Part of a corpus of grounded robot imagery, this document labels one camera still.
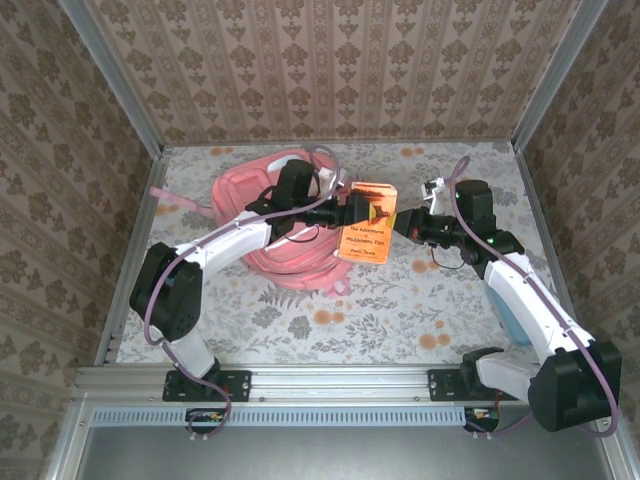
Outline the aluminium rear rail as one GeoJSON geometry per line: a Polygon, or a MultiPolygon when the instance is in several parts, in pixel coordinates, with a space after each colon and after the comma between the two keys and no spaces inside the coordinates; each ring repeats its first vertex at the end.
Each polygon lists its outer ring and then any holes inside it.
{"type": "Polygon", "coordinates": [[[356,145],[356,144],[434,144],[434,143],[462,143],[462,144],[479,144],[479,143],[507,143],[513,145],[513,140],[507,137],[495,138],[394,138],[394,139],[325,139],[325,140],[267,140],[267,141],[220,141],[220,142],[199,142],[199,143],[165,143],[162,150],[172,148],[190,148],[190,147],[246,147],[246,146],[333,146],[333,145],[356,145]]]}

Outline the black connector box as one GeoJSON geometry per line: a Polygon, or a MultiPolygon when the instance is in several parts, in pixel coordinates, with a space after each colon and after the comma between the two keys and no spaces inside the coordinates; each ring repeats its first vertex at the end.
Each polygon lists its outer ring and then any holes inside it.
{"type": "Polygon", "coordinates": [[[185,428],[192,435],[210,436],[226,420],[225,408],[191,408],[185,413],[185,428]]]}
{"type": "Polygon", "coordinates": [[[499,410],[495,407],[465,407],[465,425],[463,428],[471,433],[492,433],[500,422],[499,410]]]}

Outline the aluminium side rail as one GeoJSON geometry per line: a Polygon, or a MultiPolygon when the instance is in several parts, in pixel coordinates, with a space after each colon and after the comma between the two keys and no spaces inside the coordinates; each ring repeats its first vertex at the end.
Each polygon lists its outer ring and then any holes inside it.
{"type": "Polygon", "coordinates": [[[151,195],[150,189],[164,185],[170,157],[171,148],[163,148],[161,153],[152,160],[149,177],[143,191],[139,210],[131,231],[131,238],[94,360],[94,366],[96,367],[113,364],[117,359],[129,315],[129,297],[136,280],[137,268],[140,267],[145,255],[147,240],[158,202],[151,195]]]}
{"type": "Polygon", "coordinates": [[[514,151],[514,165],[518,178],[512,187],[517,203],[509,213],[509,228],[513,228],[524,246],[531,266],[551,292],[557,303],[578,322],[569,289],[566,285],[540,200],[529,173],[524,154],[514,151]]]}

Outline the floral tablecloth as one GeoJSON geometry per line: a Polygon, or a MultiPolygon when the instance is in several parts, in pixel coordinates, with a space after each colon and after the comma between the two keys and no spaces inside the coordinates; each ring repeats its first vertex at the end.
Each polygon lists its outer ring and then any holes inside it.
{"type": "MultiPolygon", "coordinates": [[[[531,207],[532,192],[507,141],[333,144],[341,166],[360,180],[392,184],[400,209],[419,207],[423,182],[450,175],[468,157],[468,179],[493,192],[499,228],[524,246],[548,288],[556,274],[531,207]]],[[[387,263],[358,263],[348,292],[280,288],[243,261],[208,275],[199,330],[227,364],[441,364],[499,347],[528,361],[502,327],[484,283],[456,249],[430,249],[395,236],[387,263]]]]}

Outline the grey metal panel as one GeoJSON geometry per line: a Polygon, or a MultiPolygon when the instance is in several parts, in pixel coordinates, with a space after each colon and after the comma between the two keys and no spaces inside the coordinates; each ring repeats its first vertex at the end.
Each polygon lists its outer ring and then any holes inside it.
{"type": "Polygon", "coordinates": [[[100,426],[70,410],[46,480],[636,480],[623,430],[596,439],[532,422],[491,438],[461,427],[100,426]]]}

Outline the aluminium frame post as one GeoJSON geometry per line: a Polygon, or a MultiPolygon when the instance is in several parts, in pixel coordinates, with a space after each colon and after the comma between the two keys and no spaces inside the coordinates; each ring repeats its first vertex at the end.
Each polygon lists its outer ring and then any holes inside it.
{"type": "Polygon", "coordinates": [[[608,0],[580,1],[511,137],[516,153],[533,137],[607,4],[608,0]]]}
{"type": "Polygon", "coordinates": [[[90,7],[85,0],[59,0],[59,2],[149,155],[152,158],[159,158],[164,146],[161,135],[127,78],[125,67],[117,58],[114,48],[98,25],[90,7]]]}

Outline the orange paperback book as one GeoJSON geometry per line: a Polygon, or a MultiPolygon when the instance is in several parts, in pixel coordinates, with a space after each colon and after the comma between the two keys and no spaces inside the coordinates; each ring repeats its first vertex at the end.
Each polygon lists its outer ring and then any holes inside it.
{"type": "Polygon", "coordinates": [[[354,223],[341,229],[337,256],[341,259],[384,264],[391,249],[393,230],[388,219],[396,213],[397,190],[391,184],[353,182],[346,197],[346,219],[354,223]],[[369,204],[379,207],[376,224],[368,222],[369,204]]]}

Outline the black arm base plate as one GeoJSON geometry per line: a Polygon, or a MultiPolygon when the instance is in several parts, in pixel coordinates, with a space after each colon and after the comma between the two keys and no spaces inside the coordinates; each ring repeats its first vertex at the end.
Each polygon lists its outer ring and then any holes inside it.
{"type": "Polygon", "coordinates": [[[427,386],[432,402],[489,405],[496,400],[517,402],[502,391],[486,386],[468,387],[459,368],[434,368],[427,371],[427,386]]]}
{"type": "MultiPolygon", "coordinates": [[[[248,370],[220,370],[205,380],[224,390],[231,401],[247,402],[252,387],[252,374],[248,370]]],[[[220,393],[211,387],[194,382],[179,370],[166,374],[162,400],[165,402],[223,402],[220,393]]]]}

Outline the pink backpack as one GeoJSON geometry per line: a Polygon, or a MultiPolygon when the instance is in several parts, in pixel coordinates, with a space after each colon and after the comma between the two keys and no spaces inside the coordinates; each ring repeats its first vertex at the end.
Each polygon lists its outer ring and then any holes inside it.
{"type": "MultiPolygon", "coordinates": [[[[212,218],[222,227],[247,218],[251,211],[247,211],[246,206],[257,200],[267,187],[277,183],[280,171],[289,160],[308,162],[317,173],[322,167],[333,170],[335,166],[327,153],[290,149],[246,162],[219,176],[213,184],[210,207],[156,187],[151,189],[151,194],[212,218]]],[[[319,193],[320,199],[326,197],[329,191],[321,194],[319,187],[317,190],[311,187],[310,192],[319,193]]],[[[343,295],[348,289],[347,272],[351,264],[337,257],[339,228],[308,227],[297,223],[290,234],[276,241],[270,240],[270,229],[265,232],[269,242],[249,250],[249,242],[257,240],[260,229],[254,222],[244,228],[247,234],[243,240],[233,244],[227,252],[223,253],[221,244],[214,240],[197,256],[207,260],[207,268],[212,273],[225,268],[236,255],[256,273],[283,288],[324,290],[331,295],[343,295]]]]}

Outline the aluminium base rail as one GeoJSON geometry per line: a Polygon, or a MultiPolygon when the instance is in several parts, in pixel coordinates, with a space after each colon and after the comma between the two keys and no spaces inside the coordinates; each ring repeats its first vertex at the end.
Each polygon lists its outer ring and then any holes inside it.
{"type": "MultiPolygon", "coordinates": [[[[251,373],[250,406],[422,406],[430,402],[433,370],[448,365],[242,365],[251,373]]],[[[162,401],[169,364],[113,364],[78,371],[74,396],[101,404],[162,401]]]]}

